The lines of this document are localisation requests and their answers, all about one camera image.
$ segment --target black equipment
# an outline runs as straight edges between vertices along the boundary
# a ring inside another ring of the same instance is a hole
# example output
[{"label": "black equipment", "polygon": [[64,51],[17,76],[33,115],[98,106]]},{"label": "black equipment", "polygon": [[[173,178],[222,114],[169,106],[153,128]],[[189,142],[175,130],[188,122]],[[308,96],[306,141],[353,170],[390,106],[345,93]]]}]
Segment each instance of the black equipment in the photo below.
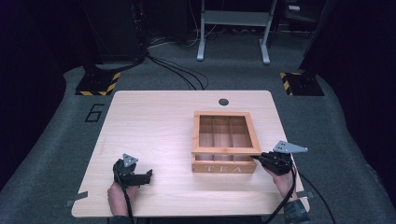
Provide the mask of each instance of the black equipment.
[{"label": "black equipment", "polygon": [[134,173],[135,167],[136,163],[125,167],[124,160],[119,159],[113,166],[114,181],[120,184],[122,188],[149,184],[152,170],[149,170],[145,175],[136,175]]},{"label": "black equipment", "polygon": [[276,175],[287,174],[293,166],[291,155],[281,152],[263,152],[260,156],[252,156],[252,158],[258,160],[262,167],[274,172]]},{"label": "black equipment", "polygon": [[136,0],[82,0],[103,62],[135,62],[145,56],[143,8]]}]

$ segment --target gray carpet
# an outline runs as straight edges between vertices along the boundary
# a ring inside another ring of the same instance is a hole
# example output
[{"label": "gray carpet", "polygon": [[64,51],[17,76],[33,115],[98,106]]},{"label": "gray carpet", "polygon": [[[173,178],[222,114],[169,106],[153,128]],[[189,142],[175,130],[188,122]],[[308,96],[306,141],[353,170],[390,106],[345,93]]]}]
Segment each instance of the gray carpet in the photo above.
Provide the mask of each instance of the gray carpet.
[{"label": "gray carpet", "polygon": [[[198,43],[152,47],[154,57],[198,71],[209,79],[208,90],[267,90],[273,94],[289,142],[308,147],[296,154],[299,171],[321,192],[337,223],[396,223],[396,213],[375,171],[349,135],[343,111],[332,88],[318,77],[323,97],[288,96],[280,72],[297,72],[307,39],[276,35],[263,65],[256,35],[218,36],[207,40],[205,60],[196,61]],[[124,64],[107,64],[105,68]],[[88,166],[113,94],[76,96],[82,68],[64,77],[64,99],[26,160],[0,193],[0,223],[106,223],[105,218],[75,218],[65,202],[74,197]],[[124,71],[115,91],[188,90],[177,75],[146,59]],[[84,122],[94,104],[103,110],[98,122]],[[314,192],[309,215],[315,223],[332,223]],[[282,223],[282,215],[273,223]]]}]

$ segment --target gray bracket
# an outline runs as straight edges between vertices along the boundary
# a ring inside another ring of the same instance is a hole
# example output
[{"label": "gray bracket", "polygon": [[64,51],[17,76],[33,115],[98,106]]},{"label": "gray bracket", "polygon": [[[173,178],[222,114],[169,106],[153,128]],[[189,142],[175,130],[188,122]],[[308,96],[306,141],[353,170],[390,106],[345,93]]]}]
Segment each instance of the gray bracket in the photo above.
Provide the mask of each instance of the gray bracket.
[{"label": "gray bracket", "polygon": [[281,152],[281,153],[297,153],[297,152],[307,152],[307,151],[308,148],[306,147],[299,147],[297,145],[285,141],[279,141],[274,147],[274,152]]},{"label": "gray bracket", "polygon": [[297,192],[297,198],[307,198],[311,199],[315,197],[314,194],[311,191],[299,191]]},{"label": "gray bracket", "polygon": [[133,164],[135,164],[138,161],[137,158],[134,158],[134,157],[132,157],[130,155],[127,155],[125,153],[122,154],[122,157],[123,157],[123,160],[124,160],[124,167],[132,166]]},{"label": "gray bracket", "polygon": [[88,197],[88,191],[81,192],[81,193],[75,195],[73,200],[68,200],[64,206],[72,207],[75,201],[83,199],[83,198],[87,198],[87,197]]}]

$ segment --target sleeve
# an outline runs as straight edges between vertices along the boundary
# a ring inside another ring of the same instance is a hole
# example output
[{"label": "sleeve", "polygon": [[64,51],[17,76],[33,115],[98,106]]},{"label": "sleeve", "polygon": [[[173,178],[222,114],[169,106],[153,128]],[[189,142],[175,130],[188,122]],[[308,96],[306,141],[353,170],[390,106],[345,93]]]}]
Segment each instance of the sleeve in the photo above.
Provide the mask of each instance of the sleeve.
[{"label": "sleeve", "polygon": [[303,203],[299,199],[286,203],[283,209],[286,224],[312,224]]},{"label": "sleeve", "polygon": [[132,220],[129,217],[111,217],[110,224],[132,224]]}]

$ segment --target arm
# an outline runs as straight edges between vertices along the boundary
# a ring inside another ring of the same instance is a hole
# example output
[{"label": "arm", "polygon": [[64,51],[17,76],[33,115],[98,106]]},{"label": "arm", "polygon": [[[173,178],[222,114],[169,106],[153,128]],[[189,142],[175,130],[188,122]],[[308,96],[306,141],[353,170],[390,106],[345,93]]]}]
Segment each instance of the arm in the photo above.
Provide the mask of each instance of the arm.
[{"label": "arm", "polygon": [[[131,203],[134,201],[134,195],[138,190],[138,186],[128,187],[126,192]],[[110,205],[110,211],[113,217],[110,218],[111,224],[131,224],[132,220],[128,217],[128,208],[124,198],[124,194],[119,184],[114,183],[107,190],[107,200]]]},{"label": "arm", "polygon": [[[276,175],[273,172],[264,168],[264,170],[273,178],[274,183],[276,184],[277,189],[280,192],[280,196],[285,198],[288,194],[292,184],[293,179],[291,172],[288,172],[285,175]],[[297,197],[296,189],[294,189],[291,197],[288,202],[283,207],[285,212],[285,223],[299,223],[299,224],[311,224],[311,219],[308,216],[308,213],[305,211],[304,205]]]}]

